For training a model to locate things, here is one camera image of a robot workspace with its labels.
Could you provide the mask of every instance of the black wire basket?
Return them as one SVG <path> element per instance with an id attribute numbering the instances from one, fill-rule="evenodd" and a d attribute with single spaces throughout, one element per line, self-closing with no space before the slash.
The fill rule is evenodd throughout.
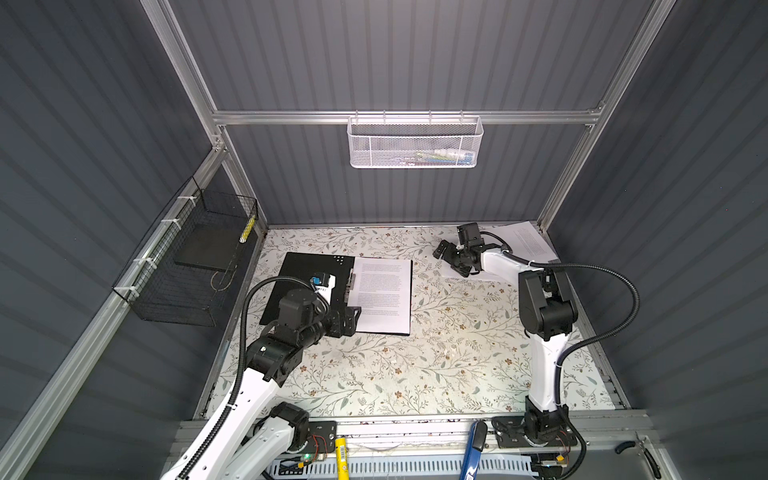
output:
<path id="1" fill-rule="evenodd" d="M 136 258 L 137 250 L 126 265 L 141 264 L 133 283 L 113 290 L 144 320 L 226 325 L 257 244 L 256 220 L 256 199 L 199 189 L 175 219 L 161 220 L 167 226 L 151 252 Z"/>

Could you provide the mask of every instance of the wire mesh basket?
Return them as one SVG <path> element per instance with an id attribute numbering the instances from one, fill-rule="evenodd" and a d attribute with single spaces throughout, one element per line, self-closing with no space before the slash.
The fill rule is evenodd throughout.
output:
<path id="1" fill-rule="evenodd" d="M 141 264 L 133 283 L 113 290 L 144 320 L 226 324 L 257 243 L 256 215 L 252 197 L 198 190 L 176 218 L 162 220 L 152 251 L 130 262 Z"/>
<path id="2" fill-rule="evenodd" d="M 354 168 L 472 168 L 483 128 L 479 117 L 350 117 L 349 162 Z"/>

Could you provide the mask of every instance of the robotic arm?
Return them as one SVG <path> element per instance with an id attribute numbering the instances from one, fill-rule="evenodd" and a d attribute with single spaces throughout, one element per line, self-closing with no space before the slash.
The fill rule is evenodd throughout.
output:
<path id="1" fill-rule="evenodd" d="M 555 363 L 565 350 L 578 318 L 573 292 L 565 272 L 530 266 L 512 259 L 502 246 L 486 244 L 476 223 L 458 228 L 459 246 L 446 240 L 434 252 L 462 276 L 485 270 L 517 284 L 520 320 L 531 337 L 531 390 L 525 397 L 525 438 L 532 445 L 546 445 L 564 429 L 554 395 Z M 568 407 L 562 406 L 567 415 Z"/>
<path id="2" fill-rule="evenodd" d="M 278 318 L 265 326 L 262 335 L 248 346 L 247 367 L 234 404 L 225 400 L 219 405 L 190 448 L 162 480 L 259 478 L 278 455 L 297 451 L 305 445 L 310 435 L 309 414 L 283 402 L 257 424 L 256 433 L 240 447 L 260 412 L 301 363 L 304 349 L 317 344 L 325 335 L 339 338 L 356 331 L 359 307 L 346 307 L 342 316 L 326 306 L 336 284 L 335 277 L 316 273 L 311 283 L 316 291 L 291 290 L 280 300 Z M 235 383 L 225 398 L 230 398 L 234 386 Z M 228 415 L 224 415 L 226 409 L 229 409 Z M 210 439 L 214 429 L 217 431 Z"/>

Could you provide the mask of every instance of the yellow glue stick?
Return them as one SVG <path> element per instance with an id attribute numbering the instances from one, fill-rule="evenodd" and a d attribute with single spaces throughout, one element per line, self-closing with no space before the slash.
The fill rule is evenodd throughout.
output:
<path id="1" fill-rule="evenodd" d="M 346 464 L 346 439 L 344 437 L 336 439 L 336 470 L 339 473 L 339 480 L 349 480 L 349 467 Z"/>

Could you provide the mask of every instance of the floral pattern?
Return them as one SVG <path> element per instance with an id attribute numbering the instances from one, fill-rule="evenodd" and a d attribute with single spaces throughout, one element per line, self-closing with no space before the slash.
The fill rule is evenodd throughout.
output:
<path id="1" fill-rule="evenodd" d="M 411 335 L 323 338 L 305 350 L 274 404 L 286 400 L 315 417 L 523 411 L 531 348 L 518 319 L 518 292 L 506 283 L 441 277 L 432 251 L 450 230 L 270 230 L 252 285 L 277 275 L 287 252 L 413 260 Z M 263 328 L 270 293 L 265 286 L 251 301 L 248 343 Z M 208 414 L 234 381 L 238 339 L 236 329 Z M 579 339 L 574 331 L 571 343 Z M 586 349 L 568 357 L 562 383 L 572 409 L 614 408 Z"/>

